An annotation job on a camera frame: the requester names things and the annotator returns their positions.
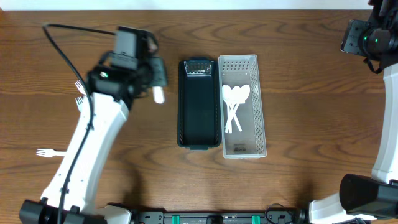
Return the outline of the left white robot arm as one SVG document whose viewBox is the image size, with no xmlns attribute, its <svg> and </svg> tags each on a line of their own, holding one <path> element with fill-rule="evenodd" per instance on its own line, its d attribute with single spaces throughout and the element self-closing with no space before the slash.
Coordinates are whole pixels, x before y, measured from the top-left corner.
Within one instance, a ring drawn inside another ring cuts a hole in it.
<svg viewBox="0 0 398 224">
<path fill-rule="evenodd" d="M 159 57 L 137 65 L 99 63 L 88 72 L 82 109 L 63 160 L 38 202 L 25 200 L 22 223 L 135 223 L 131 209 L 118 204 L 95 207 L 98 183 L 133 101 L 152 88 L 164 102 L 164 61 Z"/>
</svg>

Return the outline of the white plastic spoon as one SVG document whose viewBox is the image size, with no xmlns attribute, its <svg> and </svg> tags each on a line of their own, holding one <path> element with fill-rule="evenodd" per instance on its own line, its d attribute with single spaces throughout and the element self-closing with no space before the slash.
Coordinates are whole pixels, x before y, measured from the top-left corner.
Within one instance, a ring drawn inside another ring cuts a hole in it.
<svg viewBox="0 0 398 224">
<path fill-rule="evenodd" d="M 229 133 L 232 133 L 232 121 L 235 120 L 235 123 L 238 127 L 239 131 L 242 131 L 241 129 L 241 125 L 239 123 L 239 119 L 237 118 L 236 115 L 236 111 L 237 108 L 240 104 L 240 87 L 239 86 L 235 86 L 232 90 L 231 90 L 231 96 L 230 96 L 230 100 L 231 100 L 231 106 L 230 106 L 230 117 L 229 117 L 229 126 L 228 126 L 228 131 Z"/>
<path fill-rule="evenodd" d="M 164 90 L 163 90 L 162 86 L 153 86 L 152 93 L 153 93 L 154 101 L 157 104 L 164 104 L 165 95 L 164 95 Z"/>
<path fill-rule="evenodd" d="M 240 87 L 240 100 L 241 100 L 241 104 L 245 104 L 246 100 L 248 99 L 250 95 L 250 86 L 249 85 L 243 85 L 242 87 Z"/>
<path fill-rule="evenodd" d="M 229 117 L 230 117 L 230 106 L 231 106 L 231 100 L 230 100 L 230 96 L 231 96 L 231 90 L 232 88 L 229 85 L 223 85 L 222 86 L 222 94 L 223 94 L 223 100 L 226 103 L 227 106 L 227 122 L 225 124 L 225 128 L 224 131 L 226 133 L 228 133 L 228 126 L 229 126 Z"/>
</svg>

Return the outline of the clear white plastic basket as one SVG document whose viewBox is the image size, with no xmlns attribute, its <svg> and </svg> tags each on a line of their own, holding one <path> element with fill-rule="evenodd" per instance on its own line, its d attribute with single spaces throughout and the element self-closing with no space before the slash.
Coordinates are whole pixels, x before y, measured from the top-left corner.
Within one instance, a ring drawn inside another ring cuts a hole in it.
<svg viewBox="0 0 398 224">
<path fill-rule="evenodd" d="M 221 55 L 218 57 L 221 134 L 223 157 L 225 159 L 258 159 L 267 156 L 266 131 L 262 112 L 261 84 L 257 56 Z M 242 131 L 238 131 L 235 120 L 232 121 L 233 132 L 226 133 L 226 103 L 223 101 L 222 86 L 249 85 L 250 95 L 245 104 L 236 112 Z"/>
</svg>

